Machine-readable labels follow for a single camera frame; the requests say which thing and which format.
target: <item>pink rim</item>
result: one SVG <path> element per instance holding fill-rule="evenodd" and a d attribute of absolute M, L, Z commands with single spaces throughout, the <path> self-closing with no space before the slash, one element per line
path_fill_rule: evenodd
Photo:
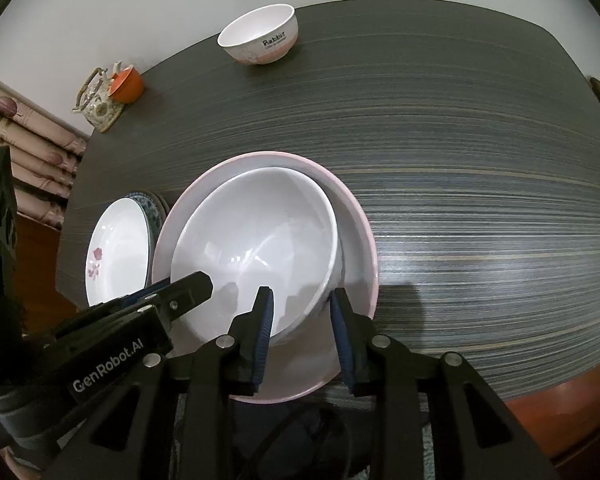
<path fill-rule="evenodd" d="M 369 305 L 368 316 L 373 319 L 373 317 L 376 314 L 376 304 L 378 303 L 379 276 L 378 276 L 378 250 L 376 248 L 376 240 L 374 238 L 373 231 L 371 230 L 371 225 L 369 224 L 369 220 L 366 217 L 365 211 L 362 209 L 362 206 L 358 202 L 358 199 L 355 197 L 355 195 L 353 195 L 353 193 L 350 191 L 350 189 L 347 186 L 345 186 L 344 183 L 337 176 L 335 176 L 333 173 L 331 173 L 331 171 L 329 171 L 326 168 L 322 167 L 317 162 L 314 162 L 314 161 L 312 161 L 309 158 L 305 158 L 304 156 L 295 155 L 293 153 L 287 153 L 287 152 L 251 152 L 251 153 L 243 153 L 242 155 L 237 155 L 237 156 L 234 156 L 232 158 L 228 158 L 227 160 L 224 160 L 224 161 L 220 162 L 219 164 L 216 164 L 215 166 L 213 166 L 209 170 L 206 170 L 205 173 L 203 173 L 202 175 L 200 175 L 196 180 L 193 181 L 192 184 L 189 185 L 189 187 L 187 187 L 186 190 L 184 190 L 184 192 L 176 200 L 176 203 L 173 205 L 173 207 L 171 209 L 172 210 L 176 209 L 176 206 L 180 203 L 181 200 L 183 200 L 183 197 L 187 194 L 187 191 L 189 191 L 189 189 L 191 189 L 192 187 L 194 187 L 199 180 L 201 180 L 208 173 L 211 173 L 213 170 L 216 170 L 217 168 L 220 168 L 221 166 L 224 166 L 225 164 L 229 164 L 229 163 L 231 163 L 231 162 L 233 162 L 235 160 L 240 160 L 242 158 L 248 158 L 248 157 L 252 157 L 252 156 L 262 156 L 262 155 L 276 155 L 276 156 L 281 156 L 283 158 L 291 158 L 293 160 L 297 160 L 299 162 L 307 164 L 308 166 L 311 166 L 312 168 L 314 168 L 315 170 L 317 170 L 320 174 L 322 174 L 323 176 L 325 176 L 325 178 L 327 180 L 333 182 L 341 190 L 341 192 L 350 199 L 350 202 L 353 204 L 353 206 L 354 206 L 354 208 L 356 210 L 356 213 L 358 214 L 358 216 L 362 220 L 362 223 L 363 223 L 363 226 L 364 226 L 364 230 L 365 230 L 366 240 L 368 241 L 369 246 L 372 249 L 372 251 L 371 251 L 372 252 L 372 267 L 373 267 L 374 277 L 373 277 L 373 282 L 371 284 L 371 297 L 370 297 L 370 305 Z M 160 236 L 158 237 L 158 244 L 160 243 L 160 238 L 162 237 L 162 232 L 160 232 Z M 281 398 L 276 399 L 276 400 L 249 399 L 248 402 L 251 402 L 253 404 L 272 404 L 273 402 L 286 402 L 288 400 L 299 399 L 300 397 L 304 397 L 305 395 L 310 394 L 310 393 L 314 392 L 315 390 L 323 387 L 325 384 L 327 384 L 330 381 L 331 380 L 320 381 L 319 383 L 315 384 L 311 388 L 308 388 L 304 392 L 300 392 L 300 393 L 292 395 L 292 396 L 281 397 Z"/>

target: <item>white plate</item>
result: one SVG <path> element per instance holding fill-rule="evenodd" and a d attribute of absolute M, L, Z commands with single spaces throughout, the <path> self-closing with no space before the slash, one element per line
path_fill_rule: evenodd
<path fill-rule="evenodd" d="M 343 281 L 353 310 L 373 317 L 378 300 L 378 256 L 371 226 L 353 193 L 331 172 L 307 158 L 282 152 L 256 152 L 226 160 L 202 174 L 175 203 L 155 248 L 152 281 L 170 276 L 180 233 L 196 208 L 221 184 L 257 168 L 290 168 L 317 182 L 331 202 L 342 247 Z M 185 314 L 171 328 L 173 355 L 193 352 L 203 343 L 192 336 Z M 286 344 L 269 348 L 260 391 L 245 402 L 283 402 L 317 390 L 340 371 L 328 308 Z"/>
<path fill-rule="evenodd" d="M 338 245 L 335 214 L 320 186 L 289 168 L 259 168 L 234 176 L 198 206 L 178 239 L 171 280 L 197 270 L 211 278 L 211 298 L 187 316 L 203 341 L 226 334 L 235 316 L 251 310 L 258 288 L 270 287 L 270 344 L 280 344 L 340 283 Z"/>
<path fill-rule="evenodd" d="M 84 269 L 89 306 L 144 288 L 149 267 L 149 225 L 140 205 L 116 200 L 91 235 Z"/>

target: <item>dark wood grain table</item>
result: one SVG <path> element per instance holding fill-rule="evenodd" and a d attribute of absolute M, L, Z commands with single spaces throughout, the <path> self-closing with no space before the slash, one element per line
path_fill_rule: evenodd
<path fill-rule="evenodd" d="M 298 22 L 272 65 L 240 65 L 214 37 L 143 75 L 80 165 L 58 291 L 86 306 L 91 231 L 113 200 L 173 204 L 226 158 L 282 150 L 333 171 L 368 215 L 380 330 L 462 352 L 505 398 L 599 364 L 600 105 L 560 44 L 435 0 L 333 2 Z M 335 382 L 319 395 L 346 398 Z"/>

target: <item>pink-rimmed bowl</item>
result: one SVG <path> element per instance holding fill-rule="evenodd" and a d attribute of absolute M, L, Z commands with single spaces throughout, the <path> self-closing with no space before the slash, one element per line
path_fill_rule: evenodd
<path fill-rule="evenodd" d="M 221 184 L 258 168 L 289 168 L 312 178 L 327 195 L 336 216 L 343 270 L 341 286 L 353 310 L 372 318 L 378 301 L 378 254 L 366 215 L 352 192 L 333 173 L 308 158 L 283 152 L 254 152 L 235 156 L 198 177 L 180 196 L 164 223 L 155 247 L 152 282 L 170 276 L 171 260 L 180 233 L 202 201 Z M 187 314 L 173 323 L 173 355 L 193 352 L 205 341 L 196 338 Z M 331 381 L 340 371 L 328 309 L 311 320 L 298 336 L 271 346 L 263 383 L 245 402 L 284 402 L 305 396 Z"/>

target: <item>stack of plates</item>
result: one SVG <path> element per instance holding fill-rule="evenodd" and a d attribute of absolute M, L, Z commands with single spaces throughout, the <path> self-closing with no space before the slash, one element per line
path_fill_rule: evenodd
<path fill-rule="evenodd" d="M 301 156 L 282 152 L 256 152 L 236 156 L 202 174 L 175 203 L 164 222 L 153 258 L 152 282 L 171 277 L 172 261 L 180 235 L 206 197 L 230 179 L 259 168 L 289 168 L 310 177 L 327 196 L 337 223 L 342 249 L 340 283 L 347 290 L 353 310 L 373 317 L 378 300 L 378 256 L 371 227 L 360 204 L 333 173 Z M 205 247 L 214 250 L 212 244 Z M 224 293 L 226 287 L 215 290 Z M 196 351 L 206 341 L 194 326 L 195 309 L 174 321 L 171 328 L 173 355 Z M 231 323 L 227 317 L 226 326 Z M 328 308 L 307 322 L 282 344 L 270 346 L 264 381 L 254 397 L 245 402 L 283 402 L 304 396 L 340 371 Z"/>
<path fill-rule="evenodd" d="M 90 306 L 149 285 L 154 249 L 169 207 L 163 198 L 135 191 L 104 211 L 91 235 L 85 265 Z"/>

